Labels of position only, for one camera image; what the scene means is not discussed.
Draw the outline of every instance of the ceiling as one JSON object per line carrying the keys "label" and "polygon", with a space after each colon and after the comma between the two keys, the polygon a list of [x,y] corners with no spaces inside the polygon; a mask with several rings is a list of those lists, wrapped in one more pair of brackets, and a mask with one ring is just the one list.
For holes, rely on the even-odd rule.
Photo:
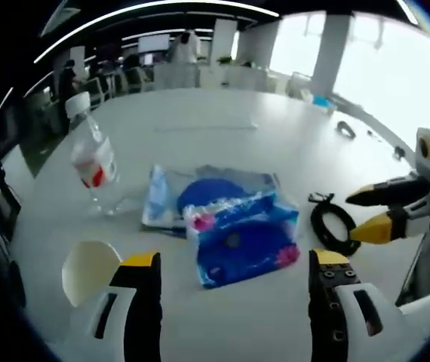
{"label": "ceiling", "polygon": [[[327,11],[330,14],[350,14],[352,11],[381,14],[407,22],[404,12],[395,0],[236,0],[279,13],[281,16],[307,11]],[[0,102],[14,86],[10,98],[23,94],[42,76],[51,70],[52,58],[57,51],[76,44],[90,49],[97,44],[120,41],[121,38],[141,32],[183,27],[213,28],[215,16],[190,14],[190,12],[211,12],[227,14],[238,19],[239,29],[267,23],[277,18],[247,9],[211,4],[175,4],[144,8],[111,17],[70,37],[58,48],[46,55],[37,64],[33,60],[65,34],[81,25],[118,9],[147,3],[146,1],[109,0],[67,0],[65,7],[77,8],[79,12],[61,23],[56,29],[40,36],[51,15],[57,9],[59,0],[36,2],[33,7],[27,2],[6,2],[0,8]],[[156,16],[160,13],[175,13]]]}

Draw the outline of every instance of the blue plastic bag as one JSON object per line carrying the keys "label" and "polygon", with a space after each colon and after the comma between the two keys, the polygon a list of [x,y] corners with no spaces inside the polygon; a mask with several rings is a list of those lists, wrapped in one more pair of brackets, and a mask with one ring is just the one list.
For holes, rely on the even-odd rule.
{"label": "blue plastic bag", "polygon": [[276,192],[186,207],[187,235],[198,245],[202,285],[220,287],[297,261],[293,234],[298,216]]}

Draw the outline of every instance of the water bottle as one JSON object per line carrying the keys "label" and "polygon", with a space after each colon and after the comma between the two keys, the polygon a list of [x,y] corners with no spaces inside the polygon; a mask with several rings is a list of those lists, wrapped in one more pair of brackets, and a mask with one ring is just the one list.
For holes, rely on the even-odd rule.
{"label": "water bottle", "polygon": [[105,215],[114,215],[121,202],[118,167],[109,138],[100,131],[91,114],[89,93],[69,98],[66,114],[70,120],[71,162],[96,209]]}

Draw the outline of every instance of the white table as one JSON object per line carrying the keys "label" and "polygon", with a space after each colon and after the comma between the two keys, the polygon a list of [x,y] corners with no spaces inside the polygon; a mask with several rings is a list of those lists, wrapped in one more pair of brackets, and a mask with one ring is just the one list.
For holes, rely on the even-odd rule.
{"label": "white table", "polygon": [[[168,167],[212,164],[276,173],[284,196],[301,210],[299,261],[289,268],[215,290],[203,290],[195,272],[195,247],[186,241],[139,232],[140,211],[112,220],[86,214],[88,192],[69,163],[64,140],[35,180],[12,242],[27,295],[26,313],[43,337],[62,339],[71,308],[61,268],[77,241],[110,243],[121,257],[161,252],[165,361],[309,361],[308,251],[321,244],[309,227],[310,192],[334,192],[356,223],[383,209],[343,203],[367,183],[410,167],[392,149],[366,135],[367,126],[345,116],[357,133],[335,132],[341,114],[329,119],[316,107],[274,94],[240,90],[182,89],[109,100],[94,116],[116,148],[121,184],[144,196],[153,163]],[[217,129],[216,125],[258,129]],[[160,131],[169,124],[171,130]],[[186,130],[198,124],[206,129]],[[181,126],[185,130],[173,130]],[[385,246],[363,245],[351,258],[361,280],[396,300],[420,238]]]}

